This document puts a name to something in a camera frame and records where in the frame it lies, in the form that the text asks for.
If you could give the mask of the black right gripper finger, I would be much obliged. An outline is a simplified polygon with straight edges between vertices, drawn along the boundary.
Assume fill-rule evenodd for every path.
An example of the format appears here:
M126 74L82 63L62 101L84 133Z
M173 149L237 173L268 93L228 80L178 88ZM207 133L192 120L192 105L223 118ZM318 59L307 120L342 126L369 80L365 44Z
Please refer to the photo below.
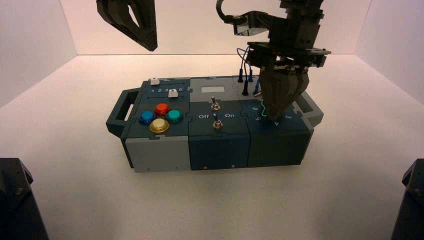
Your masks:
M290 99L291 103L293 103L307 89L308 84L310 82L308 70L299 70L296 72L295 75L297 79L297 87L292 98Z
M296 91L294 69L274 70L262 67L259 74L263 103L268 118L278 120Z

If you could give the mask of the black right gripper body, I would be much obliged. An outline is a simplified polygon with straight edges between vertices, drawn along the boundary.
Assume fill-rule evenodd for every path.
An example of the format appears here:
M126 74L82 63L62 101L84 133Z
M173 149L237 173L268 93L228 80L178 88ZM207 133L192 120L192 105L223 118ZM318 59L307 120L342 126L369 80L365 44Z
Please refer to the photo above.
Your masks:
M314 47L323 14L289 14L286 18L270 14L248 14L250 29L268 31L268 42L251 41L247 62L255 67L323 67L332 52Z

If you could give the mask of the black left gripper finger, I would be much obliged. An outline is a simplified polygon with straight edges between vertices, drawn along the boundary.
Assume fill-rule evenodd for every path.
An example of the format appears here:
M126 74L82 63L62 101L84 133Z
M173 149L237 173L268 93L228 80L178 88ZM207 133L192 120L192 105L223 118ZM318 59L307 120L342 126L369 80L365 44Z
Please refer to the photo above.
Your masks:
M97 0L96 7L105 22L142 46L135 33L138 23L131 3L132 0Z
M147 50L158 47L156 11L154 0L133 0L131 9L138 23L135 35L139 43Z

